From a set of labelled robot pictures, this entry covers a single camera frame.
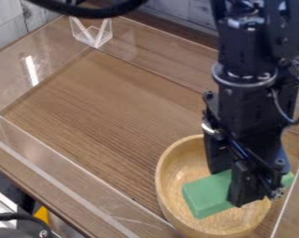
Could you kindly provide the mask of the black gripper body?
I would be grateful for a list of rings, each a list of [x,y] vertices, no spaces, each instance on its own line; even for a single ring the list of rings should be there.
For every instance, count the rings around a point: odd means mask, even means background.
[[[219,64],[212,68],[212,76],[220,92],[203,95],[207,104],[204,117],[216,121],[227,133],[234,162],[246,160],[251,167],[272,168],[276,160],[284,159],[286,177],[290,159],[282,134],[288,126],[299,124],[299,116],[294,115],[299,92],[298,67],[291,65],[279,70],[274,76],[275,82],[263,87],[227,85],[227,74]]]

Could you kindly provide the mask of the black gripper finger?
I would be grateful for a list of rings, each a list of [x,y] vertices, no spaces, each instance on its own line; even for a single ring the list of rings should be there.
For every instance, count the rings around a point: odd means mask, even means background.
[[[208,169],[212,174],[218,174],[228,170],[234,162],[227,133],[218,122],[207,117],[203,118],[203,133]]]
[[[283,168],[286,160],[278,159],[272,168],[251,167],[246,160],[236,160],[232,164],[232,180],[228,190],[228,201],[235,207],[248,203],[280,198],[284,192]]]

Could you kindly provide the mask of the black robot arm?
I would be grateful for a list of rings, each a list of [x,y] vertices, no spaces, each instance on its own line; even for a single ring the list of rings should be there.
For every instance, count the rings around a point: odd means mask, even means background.
[[[219,33],[216,93],[203,94],[208,167],[232,172],[227,200],[242,207],[283,195],[290,159],[282,135],[299,125],[299,0],[211,0]]]

